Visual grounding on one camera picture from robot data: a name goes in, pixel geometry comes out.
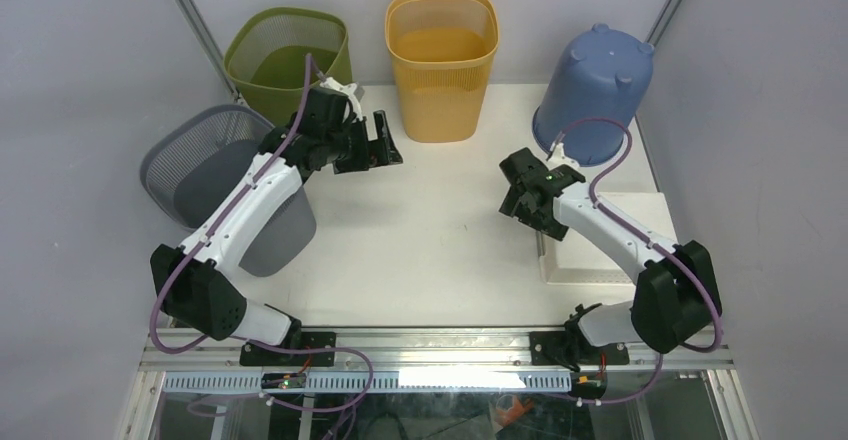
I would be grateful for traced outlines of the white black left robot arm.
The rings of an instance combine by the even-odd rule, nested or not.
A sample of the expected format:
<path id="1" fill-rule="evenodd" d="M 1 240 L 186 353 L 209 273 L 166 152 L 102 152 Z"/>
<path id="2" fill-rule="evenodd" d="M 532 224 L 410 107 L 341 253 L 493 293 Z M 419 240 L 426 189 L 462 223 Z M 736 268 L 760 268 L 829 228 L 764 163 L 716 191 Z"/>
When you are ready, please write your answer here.
<path id="1" fill-rule="evenodd" d="M 235 338 L 262 346 L 277 366 L 294 363 L 301 352 L 302 323 L 284 311 L 248 299 L 232 283 L 249 250 L 267 240 L 266 231 L 292 234 L 295 210 L 313 173 L 331 166 L 334 173 L 365 172 L 399 165 L 386 114 L 368 117 L 362 88 L 332 77 L 310 88 L 289 124 L 270 130 L 258 143 L 231 191 L 178 246 L 159 245 L 150 265 L 156 300 L 149 320 L 154 345 L 168 354 L 157 320 L 165 313 L 200 332 L 202 340 Z M 368 135 L 373 120 L 376 138 Z"/>

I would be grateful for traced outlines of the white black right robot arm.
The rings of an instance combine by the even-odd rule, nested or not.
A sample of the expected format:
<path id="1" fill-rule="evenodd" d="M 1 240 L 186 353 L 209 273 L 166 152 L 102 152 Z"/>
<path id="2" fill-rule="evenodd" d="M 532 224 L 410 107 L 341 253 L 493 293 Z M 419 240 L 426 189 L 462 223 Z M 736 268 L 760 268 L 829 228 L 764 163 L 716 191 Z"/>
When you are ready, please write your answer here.
<path id="1" fill-rule="evenodd" d="M 692 349 L 693 335 L 720 325 L 715 271 L 702 244 L 679 244 L 639 224 L 598 195 L 597 183 L 570 161 L 552 167 L 522 148 L 499 168 L 509 184 L 501 214 L 555 241 L 579 234 L 635 286 L 628 302 L 577 306 L 562 332 L 541 344 L 550 361 L 577 371 L 607 346 L 642 342 L 659 354 Z"/>

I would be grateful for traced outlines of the large blue plastic bucket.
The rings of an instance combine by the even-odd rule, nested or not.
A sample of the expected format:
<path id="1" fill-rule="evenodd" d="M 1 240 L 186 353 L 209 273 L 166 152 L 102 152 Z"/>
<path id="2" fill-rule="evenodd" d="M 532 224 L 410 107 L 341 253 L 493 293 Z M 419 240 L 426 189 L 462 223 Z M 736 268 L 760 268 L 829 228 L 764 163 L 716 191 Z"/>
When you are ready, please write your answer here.
<path id="1" fill-rule="evenodd" d="M 560 56 L 532 120 L 537 145 L 550 152 L 564 129 L 564 151 L 582 166 L 613 158 L 650 85 L 655 47 L 597 23 Z"/>

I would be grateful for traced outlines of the yellow mesh bin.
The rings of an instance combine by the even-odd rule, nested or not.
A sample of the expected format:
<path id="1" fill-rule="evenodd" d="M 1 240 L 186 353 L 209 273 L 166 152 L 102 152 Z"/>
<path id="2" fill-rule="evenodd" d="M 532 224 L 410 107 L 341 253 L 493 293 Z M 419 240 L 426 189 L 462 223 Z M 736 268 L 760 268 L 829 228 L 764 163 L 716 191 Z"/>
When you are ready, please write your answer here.
<path id="1" fill-rule="evenodd" d="M 393 0 L 385 41 L 407 136 L 419 143 L 469 139 L 499 46 L 490 0 Z"/>

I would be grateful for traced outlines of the white perforated plastic basket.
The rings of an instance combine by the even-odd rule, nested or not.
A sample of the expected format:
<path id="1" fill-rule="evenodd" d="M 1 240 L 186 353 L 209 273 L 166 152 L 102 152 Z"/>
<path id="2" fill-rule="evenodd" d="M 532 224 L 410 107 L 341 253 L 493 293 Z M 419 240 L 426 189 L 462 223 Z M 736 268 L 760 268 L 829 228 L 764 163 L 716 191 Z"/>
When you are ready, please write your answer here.
<path id="1" fill-rule="evenodd" d="M 677 239 L 662 193 L 602 193 L 594 203 L 584 189 L 554 203 L 554 218 L 569 230 L 561 241 L 544 236 L 539 263 L 550 285 L 630 284 L 649 261 L 675 251 Z"/>

